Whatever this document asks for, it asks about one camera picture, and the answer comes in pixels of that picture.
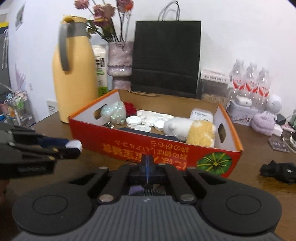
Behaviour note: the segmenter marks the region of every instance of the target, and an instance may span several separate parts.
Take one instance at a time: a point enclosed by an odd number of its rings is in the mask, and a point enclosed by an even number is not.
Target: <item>red flower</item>
[[[116,2],[120,12],[127,12],[133,8],[132,0],[117,0]]]
[[[137,115],[137,110],[136,110],[136,108],[133,106],[132,103],[124,102],[124,105],[125,105],[125,107],[126,107],[126,115],[127,115],[127,116]]]

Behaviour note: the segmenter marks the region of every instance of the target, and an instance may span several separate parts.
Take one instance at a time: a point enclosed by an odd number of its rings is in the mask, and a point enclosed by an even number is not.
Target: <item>white device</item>
[[[266,102],[266,110],[273,114],[280,112],[282,108],[281,98],[277,95],[270,95]]]
[[[252,105],[252,101],[247,97],[238,96],[237,103],[241,106],[250,107]]]
[[[275,124],[274,125],[274,131],[273,131],[272,134],[280,137],[282,133],[283,133],[283,129],[281,128],[281,126],[278,125],[278,124]]]

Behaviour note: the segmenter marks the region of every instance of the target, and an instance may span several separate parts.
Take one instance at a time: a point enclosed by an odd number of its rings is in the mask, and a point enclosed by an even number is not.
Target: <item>pumpkin illustration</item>
[[[226,155],[226,153],[214,152],[200,159],[196,163],[196,166],[212,174],[222,175],[227,172],[231,164],[232,159],[230,156]]]

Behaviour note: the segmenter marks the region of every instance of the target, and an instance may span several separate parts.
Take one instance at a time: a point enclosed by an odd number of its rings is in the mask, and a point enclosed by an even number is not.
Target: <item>white round speaker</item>
[[[282,108],[281,98],[277,95],[270,95],[266,102],[266,110],[273,114],[280,112]]]

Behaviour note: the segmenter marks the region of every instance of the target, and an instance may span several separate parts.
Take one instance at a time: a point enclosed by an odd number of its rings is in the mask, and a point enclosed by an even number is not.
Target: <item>pink vase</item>
[[[131,81],[129,77],[113,77],[112,89],[131,90]]]
[[[110,42],[108,75],[131,76],[133,65],[133,42]]]

